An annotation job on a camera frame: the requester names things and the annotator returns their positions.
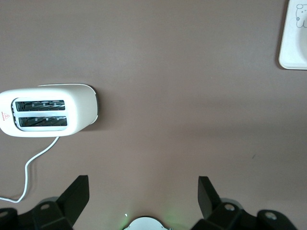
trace red warning triangle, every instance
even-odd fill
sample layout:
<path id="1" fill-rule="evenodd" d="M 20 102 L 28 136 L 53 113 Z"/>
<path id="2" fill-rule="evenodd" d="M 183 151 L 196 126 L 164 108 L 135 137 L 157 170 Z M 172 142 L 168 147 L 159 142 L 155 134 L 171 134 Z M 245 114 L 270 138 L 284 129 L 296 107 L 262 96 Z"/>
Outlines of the red warning triangle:
<path id="1" fill-rule="evenodd" d="M 5 119 L 5 120 L 8 119 L 9 117 L 10 117 L 10 115 L 4 113 L 4 119 Z"/>

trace toaster heating element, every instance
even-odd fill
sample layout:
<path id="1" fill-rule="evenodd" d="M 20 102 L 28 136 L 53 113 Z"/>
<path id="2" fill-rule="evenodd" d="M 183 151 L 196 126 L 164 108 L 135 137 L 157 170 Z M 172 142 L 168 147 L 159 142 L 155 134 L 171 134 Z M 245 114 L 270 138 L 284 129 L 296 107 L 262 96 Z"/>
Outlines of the toaster heating element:
<path id="1" fill-rule="evenodd" d="M 42 85 L 0 93 L 0 128 L 16 137 L 74 134 L 98 117 L 95 91 L 84 84 Z"/>

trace power cord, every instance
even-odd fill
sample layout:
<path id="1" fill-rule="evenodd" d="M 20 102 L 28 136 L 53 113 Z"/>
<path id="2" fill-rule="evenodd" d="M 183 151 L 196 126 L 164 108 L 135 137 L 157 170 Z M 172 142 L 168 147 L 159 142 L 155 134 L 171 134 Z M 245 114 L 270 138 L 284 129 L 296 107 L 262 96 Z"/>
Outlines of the power cord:
<path id="1" fill-rule="evenodd" d="M 36 159 L 37 157 L 43 155 L 45 152 L 47 152 L 49 149 L 51 149 L 54 144 L 58 141 L 59 137 L 56 137 L 54 139 L 54 141 L 43 151 L 41 151 L 40 153 L 36 154 L 34 157 L 32 157 L 30 160 L 28 160 L 28 162 L 25 164 L 24 166 L 24 174 L 25 174 L 25 180 L 24 180 L 24 192 L 21 195 L 21 197 L 18 200 L 13 200 L 13 199 L 9 199 L 9 198 L 5 198 L 5 197 L 0 197 L 0 200 L 5 200 L 5 201 L 9 201 L 12 203 L 19 203 L 25 196 L 26 192 L 27 192 L 27 188 L 28 188 L 28 166 L 29 164 Z"/>

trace white tray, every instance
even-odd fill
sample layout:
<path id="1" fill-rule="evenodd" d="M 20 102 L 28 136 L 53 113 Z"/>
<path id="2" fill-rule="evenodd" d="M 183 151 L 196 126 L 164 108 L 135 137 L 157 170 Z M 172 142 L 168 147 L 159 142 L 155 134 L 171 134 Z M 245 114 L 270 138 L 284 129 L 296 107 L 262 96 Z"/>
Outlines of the white tray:
<path id="1" fill-rule="evenodd" d="M 307 0 L 289 0 L 279 63 L 285 69 L 307 69 Z"/>

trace cartoon bear drawing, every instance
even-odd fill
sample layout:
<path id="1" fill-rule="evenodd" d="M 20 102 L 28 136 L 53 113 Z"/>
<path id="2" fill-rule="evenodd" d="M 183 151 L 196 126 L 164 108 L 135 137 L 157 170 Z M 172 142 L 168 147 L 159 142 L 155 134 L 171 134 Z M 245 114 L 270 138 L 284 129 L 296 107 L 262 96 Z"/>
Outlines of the cartoon bear drawing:
<path id="1" fill-rule="evenodd" d="M 307 5 L 298 4 L 296 8 L 296 26 L 307 28 Z"/>

